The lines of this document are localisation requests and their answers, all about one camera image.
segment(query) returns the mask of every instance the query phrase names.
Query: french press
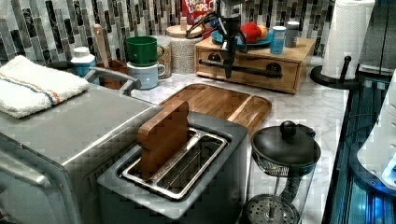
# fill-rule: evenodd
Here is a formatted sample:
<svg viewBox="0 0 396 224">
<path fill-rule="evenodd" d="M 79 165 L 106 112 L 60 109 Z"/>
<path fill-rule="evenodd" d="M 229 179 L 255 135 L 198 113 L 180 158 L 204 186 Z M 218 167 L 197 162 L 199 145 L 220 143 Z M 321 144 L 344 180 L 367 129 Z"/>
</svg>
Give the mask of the french press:
<svg viewBox="0 0 396 224">
<path fill-rule="evenodd" d="M 313 129 L 292 121 L 253 134 L 251 165 L 256 162 L 276 183 L 274 191 L 256 195 L 245 204 L 242 223 L 300 223 L 320 157 L 314 137 Z"/>
</svg>

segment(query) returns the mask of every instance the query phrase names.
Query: plate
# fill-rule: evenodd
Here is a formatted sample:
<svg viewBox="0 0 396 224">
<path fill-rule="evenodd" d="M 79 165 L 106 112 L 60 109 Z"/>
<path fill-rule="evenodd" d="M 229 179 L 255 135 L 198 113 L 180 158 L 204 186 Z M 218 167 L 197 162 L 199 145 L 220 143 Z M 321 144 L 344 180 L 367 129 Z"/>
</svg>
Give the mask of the plate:
<svg viewBox="0 0 396 224">
<path fill-rule="evenodd" d="M 262 40 L 258 41 L 257 43 L 254 43 L 254 44 L 247 44 L 247 46 L 248 47 L 252 47 L 252 48 L 255 48 L 255 47 L 261 47 L 261 48 L 262 47 L 268 47 L 271 44 L 271 36 L 272 36 L 272 32 L 269 31 L 268 35 L 267 35 L 267 37 L 265 37 L 265 39 L 262 39 Z M 215 44 L 221 44 L 222 35 L 218 31 L 214 31 L 212 33 L 212 39 L 213 39 L 213 42 Z M 242 43 L 241 37 L 239 35 L 237 35 L 236 39 L 237 39 L 236 45 L 238 47 L 243 48 L 245 46 L 245 44 Z"/>
</svg>

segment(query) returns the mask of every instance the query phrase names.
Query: drawer handle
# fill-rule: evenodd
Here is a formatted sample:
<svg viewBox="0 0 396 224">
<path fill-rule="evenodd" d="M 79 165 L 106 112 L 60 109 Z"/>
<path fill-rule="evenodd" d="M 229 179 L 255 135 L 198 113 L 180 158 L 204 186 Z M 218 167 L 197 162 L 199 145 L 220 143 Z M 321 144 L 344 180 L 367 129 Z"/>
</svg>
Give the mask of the drawer handle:
<svg viewBox="0 0 396 224">
<path fill-rule="evenodd" d="M 221 62 L 216 62 L 212 60 L 203 60 L 200 59 L 198 61 L 199 64 L 203 64 L 206 66 L 215 66 L 215 67 L 221 67 L 224 68 L 224 64 Z M 245 72 L 249 73 L 251 75 L 258 75 L 262 77 L 270 77 L 270 78 L 282 78 L 282 73 L 281 73 L 281 68 L 278 63 L 276 64 L 268 64 L 266 70 L 263 69 L 258 69 L 258 68 L 248 68 L 248 67 L 242 67 L 238 65 L 233 65 L 233 71 L 237 72 Z"/>
<path fill-rule="evenodd" d="M 265 68 L 265 77 L 282 77 L 282 67 L 279 63 L 268 63 Z"/>
<path fill-rule="evenodd" d="M 207 59 L 213 62 L 221 63 L 221 57 L 217 53 L 210 53 Z"/>
</svg>

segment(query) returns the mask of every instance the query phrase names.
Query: blue cup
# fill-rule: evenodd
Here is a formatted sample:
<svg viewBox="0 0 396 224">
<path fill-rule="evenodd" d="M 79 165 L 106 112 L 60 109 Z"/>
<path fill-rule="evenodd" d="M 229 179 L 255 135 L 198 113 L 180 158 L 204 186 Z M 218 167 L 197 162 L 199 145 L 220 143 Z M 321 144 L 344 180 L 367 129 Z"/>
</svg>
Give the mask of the blue cup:
<svg viewBox="0 0 396 224">
<path fill-rule="evenodd" d="M 285 33 L 286 27 L 275 26 L 273 28 L 273 35 L 271 38 L 271 50 L 272 54 L 283 53 L 283 47 L 285 46 Z"/>
</svg>

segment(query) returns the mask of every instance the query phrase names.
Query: wooden cutting board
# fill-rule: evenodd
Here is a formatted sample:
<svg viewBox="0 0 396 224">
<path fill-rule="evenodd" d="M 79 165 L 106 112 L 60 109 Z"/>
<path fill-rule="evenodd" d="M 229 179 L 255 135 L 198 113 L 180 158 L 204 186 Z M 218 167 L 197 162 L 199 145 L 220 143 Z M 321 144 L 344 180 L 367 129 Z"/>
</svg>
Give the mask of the wooden cutting board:
<svg viewBox="0 0 396 224">
<path fill-rule="evenodd" d="M 142 147 L 140 169 L 144 180 L 150 179 L 187 143 L 188 114 L 189 104 L 175 99 L 140 127 L 137 142 Z"/>
<path fill-rule="evenodd" d="M 205 84 L 192 84 L 161 103 L 171 104 L 174 99 L 187 101 L 190 111 L 212 115 L 241 124 L 253 135 L 271 112 L 272 104 L 260 96 L 225 90 Z"/>
</svg>

